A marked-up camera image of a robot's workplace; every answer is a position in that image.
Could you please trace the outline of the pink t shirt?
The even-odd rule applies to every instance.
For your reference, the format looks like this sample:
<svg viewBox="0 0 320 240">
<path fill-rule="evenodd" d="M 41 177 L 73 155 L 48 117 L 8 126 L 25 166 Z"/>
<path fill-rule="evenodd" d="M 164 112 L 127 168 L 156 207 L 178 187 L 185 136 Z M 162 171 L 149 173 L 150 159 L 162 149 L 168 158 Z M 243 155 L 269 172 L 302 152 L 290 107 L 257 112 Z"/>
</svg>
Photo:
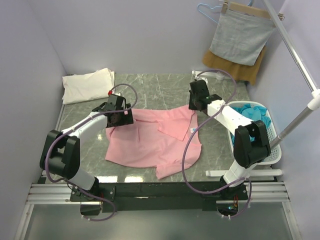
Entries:
<svg viewBox="0 0 320 240">
<path fill-rule="evenodd" d="M 170 110 L 133 109 L 134 123 L 106 129 L 105 159 L 125 167 L 155 168 L 160 180 L 188 169 L 200 158 L 202 144 L 191 134 L 198 115 L 187 105 Z"/>
</svg>

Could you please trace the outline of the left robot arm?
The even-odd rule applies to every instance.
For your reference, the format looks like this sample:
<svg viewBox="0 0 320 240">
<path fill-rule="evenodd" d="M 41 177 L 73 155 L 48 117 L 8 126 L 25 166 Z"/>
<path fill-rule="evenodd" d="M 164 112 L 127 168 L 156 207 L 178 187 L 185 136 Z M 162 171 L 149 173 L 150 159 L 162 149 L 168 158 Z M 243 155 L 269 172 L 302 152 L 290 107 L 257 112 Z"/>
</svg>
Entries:
<svg viewBox="0 0 320 240">
<path fill-rule="evenodd" d="M 131 104 L 123 96 L 110 94 L 107 102 L 94 108 L 77 124 L 47 134 L 39 166 L 48 176 L 57 175 L 81 188 L 82 195 L 94 201 L 100 195 L 99 180 L 80 167 L 81 144 L 100 130 L 133 123 Z"/>
</svg>

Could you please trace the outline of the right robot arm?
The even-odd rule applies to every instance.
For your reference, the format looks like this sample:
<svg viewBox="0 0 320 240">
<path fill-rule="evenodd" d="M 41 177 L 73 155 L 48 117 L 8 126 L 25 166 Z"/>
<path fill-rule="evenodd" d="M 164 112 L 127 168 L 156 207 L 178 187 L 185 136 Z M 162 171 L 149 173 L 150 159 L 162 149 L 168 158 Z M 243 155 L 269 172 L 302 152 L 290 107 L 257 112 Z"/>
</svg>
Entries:
<svg viewBox="0 0 320 240">
<path fill-rule="evenodd" d="M 203 79 L 190 83 L 189 109 L 201 111 L 217 120 L 234 137 L 234 161 L 222 176 L 225 184 L 219 187 L 222 198 L 230 200 L 237 194 L 237 187 L 251 170 L 271 154 L 266 125 L 261 120 L 254 121 L 231 108 L 218 95 L 210 94 Z"/>
</svg>

